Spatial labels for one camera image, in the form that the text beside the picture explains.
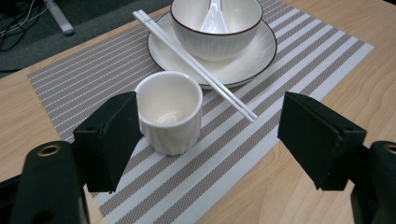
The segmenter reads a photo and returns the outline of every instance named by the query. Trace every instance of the table surface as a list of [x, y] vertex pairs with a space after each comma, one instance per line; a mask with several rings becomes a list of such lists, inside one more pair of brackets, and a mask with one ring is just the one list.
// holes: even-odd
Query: table surface
[[[396, 141], [396, 6], [380, 0], [284, 2], [375, 47], [322, 103], [367, 130], [367, 147], [377, 140]], [[0, 80], [0, 181], [21, 173], [31, 149], [60, 139], [27, 75], [137, 24], [128, 23]], [[279, 143], [199, 222], [353, 223], [352, 188], [349, 183], [344, 191], [316, 190]], [[92, 223], [106, 223], [90, 195], [88, 203]]]

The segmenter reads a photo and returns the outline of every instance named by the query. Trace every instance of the teacup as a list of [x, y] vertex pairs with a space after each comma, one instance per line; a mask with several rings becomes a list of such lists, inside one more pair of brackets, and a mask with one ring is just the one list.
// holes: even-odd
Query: teacup
[[195, 80], [164, 71], [146, 77], [135, 91], [141, 132], [156, 151], [177, 155], [197, 143], [203, 95]]

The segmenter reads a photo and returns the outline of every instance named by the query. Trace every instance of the placemat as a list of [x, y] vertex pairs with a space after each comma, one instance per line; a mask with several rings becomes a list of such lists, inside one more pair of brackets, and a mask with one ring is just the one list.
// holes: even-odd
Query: placemat
[[[260, 3], [277, 54], [265, 71], [232, 89], [259, 119], [250, 123], [214, 91], [204, 91], [194, 148], [165, 157], [143, 138], [117, 191], [93, 194], [108, 223], [197, 221], [277, 143], [285, 91], [320, 100], [373, 49], [278, 0]], [[63, 140], [72, 142], [73, 130], [106, 99], [162, 70], [149, 56], [148, 33], [138, 25], [29, 75]]]

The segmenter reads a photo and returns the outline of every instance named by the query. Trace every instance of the white plate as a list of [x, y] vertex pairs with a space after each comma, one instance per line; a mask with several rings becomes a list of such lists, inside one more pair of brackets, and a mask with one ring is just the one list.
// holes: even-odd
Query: white plate
[[[178, 43], [169, 13], [159, 18], [157, 23]], [[210, 63], [197, 57], [195, 59], [227, 88], [247, 83], [261, 73], [276, 55], [276, 38], [273, 31], [264, 21], [259, 26], [250, 45], [234, 57], [216, 63]], [[148, 51], [162, 69], [184, 73], [194, 78], [201, 88], [211, 89], [192, 68], [151, 33], [148, 35]]]

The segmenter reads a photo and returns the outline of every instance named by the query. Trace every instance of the cup rim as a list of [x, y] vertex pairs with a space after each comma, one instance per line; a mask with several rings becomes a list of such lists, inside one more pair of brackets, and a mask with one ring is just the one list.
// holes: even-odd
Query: cup rim
[[179, 24], [180, 26], [184, 27], [185, 29], [190, 30], [190, 31], [192, 31], [192, 32], [194, 32], [194, 33], [197, 33], [197, 34], [200, 34], [200, 35], [213, 35], [213, 36], [239, 35], [239, 34], [242, 34], [242, 33], [247, 32], [247, 31], [249, 31], [249, 30], [254, 29], [254, 28], [255, 28], [256, 26], [258, 26], [258, 25], [260, 24], [260, 22], [262, 21], [262, 15], [263, 15], [263, 12], [262, 12], [262, 5], [261, 5], [259, 2], [257, 2], [257, 3], [259, 3], [258, 5], [260, 6], [260, 9], [261, 9], [261, 16], [259, 17], [259, 19], [257, 20], [257, 22], [254, 23], [254, 25], [248, 27], [247, 29], [242, 30], [242, 31], [238, 31], [238, 32], [227, 33], [227, 34], [214, 34], [214, 33], [202, 32], [202, 31], [200, 31], [200, 30], [195, 30], [195, 29], [192, 29], [192, 28], [188, 27], [187, 25], [183, 24], [182, 22], [180, 22], [180, 21], [175, 17], [174, 12], [173, 12], [173, 10], [172, 10], [173, 4], [174, 4], [174, 3], [175, 3], [175, 1], [172, 2], [171, 6], [170, 6], [170, 9], [169, 9], [169, 12], [170, 12], [170, 14], [171, 14], [171, 16], [172, 16], [172, 19], [173, 19], [175, 22], [177, 22], [177, 24]]
[[147, 119], [145, 116], [143, 116], [140, 113], [139, 106], [137, 106], [137, 113], [139, 115], [139, 118], [142, 119], [145, 123], [147, 123], [150, 126], [155, 126], [157, 128], [173, 128], [179, 125], [182, 125], [186, 123], [187, 121], [191, 120], [197, 113], [199, 113], [199, 110], [201, 110], [202, 107], [202, 101], [203, 101], [203, 94], [201, 87], [199, 86], [198, 82], [196, 82], [192, 77], [187, 76], [186, 74], [177, 72], [177, 71], [162, 71], [158, 73], [154, 73], [152, 75], [149, 75], [148, 77], [144, 78], [139, 84], [137, 84], [136, 88], [134, 91], [136, 92], [136, 98], [139, 97], [139, 89], [144, 85], [144, 83], [148, 82], [149, 80], [159, 77], [159, 76], [176, 76], [176, 77], [183, 77], [186, 78], [197, 90], [198, 92], [198, 104], [194, 108], [194, 110], [184, 119], [175, 122], [175, 123], [159, 123], [159, 122], [153, 122], [150, 119]]

